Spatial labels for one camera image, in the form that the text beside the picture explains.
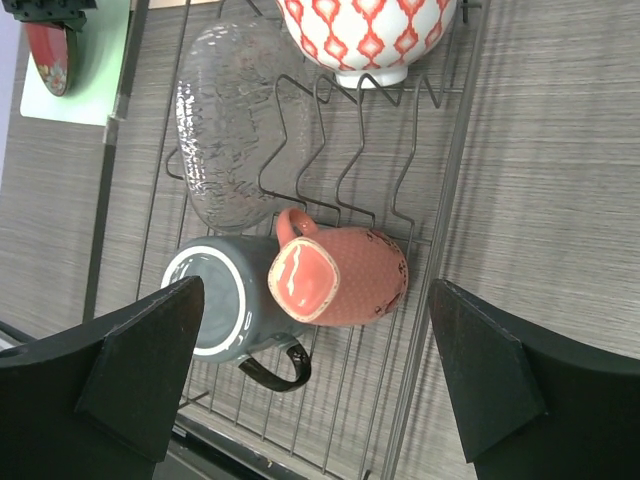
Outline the pink dotted ceramic mug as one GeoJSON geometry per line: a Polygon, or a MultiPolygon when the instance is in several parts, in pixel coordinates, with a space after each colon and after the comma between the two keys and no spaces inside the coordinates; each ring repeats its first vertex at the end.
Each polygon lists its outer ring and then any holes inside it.
{"type": "Polygon", "coordinates": [[[321,228],[288,208],[276,220],[280,250],[268,272],[277,304],[306,325],[369,324],[403,300],[409,268],[401,248],[365,227],[321,228]]]}

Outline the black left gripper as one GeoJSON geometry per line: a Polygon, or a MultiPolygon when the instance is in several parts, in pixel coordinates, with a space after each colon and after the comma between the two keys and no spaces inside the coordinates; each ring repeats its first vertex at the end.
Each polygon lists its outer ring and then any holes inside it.
{"type": "Polygon", "coordinates": [[[96,0],[2,0],[4,11],[19,22],[68,28],[80,32],[86,12],[98,8],[96,0]]]}

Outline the clear textured glass bowl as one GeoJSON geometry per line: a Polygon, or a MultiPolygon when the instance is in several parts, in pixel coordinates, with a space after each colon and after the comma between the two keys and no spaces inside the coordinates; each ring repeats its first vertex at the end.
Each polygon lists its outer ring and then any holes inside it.
{"type": "Polygon", "coordinates": [[[195,37],[175,118],[190,200],[212,230],[241,232],[287,205],[312,146],[308,84],[274,20],[220,20],[195,37]]]}

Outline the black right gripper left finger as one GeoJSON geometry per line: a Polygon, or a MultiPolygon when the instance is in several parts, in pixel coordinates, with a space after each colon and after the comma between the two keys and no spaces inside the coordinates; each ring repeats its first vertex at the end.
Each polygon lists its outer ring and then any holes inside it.
{"type": "Polygon", "coordinates": [[[4,479],[150,479],[204,310],[197,276],[1,353],[4,479]]]}

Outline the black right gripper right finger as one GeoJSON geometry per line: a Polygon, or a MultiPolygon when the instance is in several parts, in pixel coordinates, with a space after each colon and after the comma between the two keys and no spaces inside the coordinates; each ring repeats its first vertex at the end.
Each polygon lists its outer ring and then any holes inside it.
{"type": "Polygon", "coordinates": [[[480,479],[636,479],[639,362],[434,280],[431,324],[480,479]]]}

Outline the light green clipboard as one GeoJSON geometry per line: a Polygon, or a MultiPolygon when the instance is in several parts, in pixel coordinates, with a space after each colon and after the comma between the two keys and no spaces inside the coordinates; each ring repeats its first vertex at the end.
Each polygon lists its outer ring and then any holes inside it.
{"type": "Polygon", "coordinates": [[[24,117],[104,126],[112,113],[129,25],[128,1],[99,1],[78,35],[79,68],[62,97],[48,91],[28,58],[20,102],[24,117]]]}

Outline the white bowl red diamond pattern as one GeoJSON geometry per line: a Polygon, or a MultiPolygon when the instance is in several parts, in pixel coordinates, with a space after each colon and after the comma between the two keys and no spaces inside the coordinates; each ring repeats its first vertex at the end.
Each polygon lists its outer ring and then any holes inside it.
{"type": "Polygon", "coordinates": [[[390,86],[443,38],[451,0],[277,0],[286,28],[315,64],[344,88],[390,86]]]}

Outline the grey ceramic mug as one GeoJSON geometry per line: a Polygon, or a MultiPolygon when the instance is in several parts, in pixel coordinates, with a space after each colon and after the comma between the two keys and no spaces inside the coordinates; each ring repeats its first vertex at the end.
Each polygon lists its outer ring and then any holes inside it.
{"type": "Polygon", "coordinates": [[[291,318],[268,288],[278,241],[264,236],[203,236],[186,242],[168,263],[161,286],[198,276],[204,284],[202,321],[193,356],[212,364],[232,363],[263,387],[292,392],[312,374],[309,354],[298,337],[306,326],[291,318]],[[276,347],[290,359],[295,378],[264,367],[255,352],[276,347]]]}

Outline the red floral plate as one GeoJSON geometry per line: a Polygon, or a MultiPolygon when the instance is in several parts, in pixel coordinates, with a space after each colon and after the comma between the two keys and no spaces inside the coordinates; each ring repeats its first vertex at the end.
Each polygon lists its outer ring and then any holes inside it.
{"type": "Polygon", "coordinates": [[[71,90],[76,76],[76,33],[58,23],[27,23],[25,30],[40,79],[53,96],[63,97],[71,90]]]}

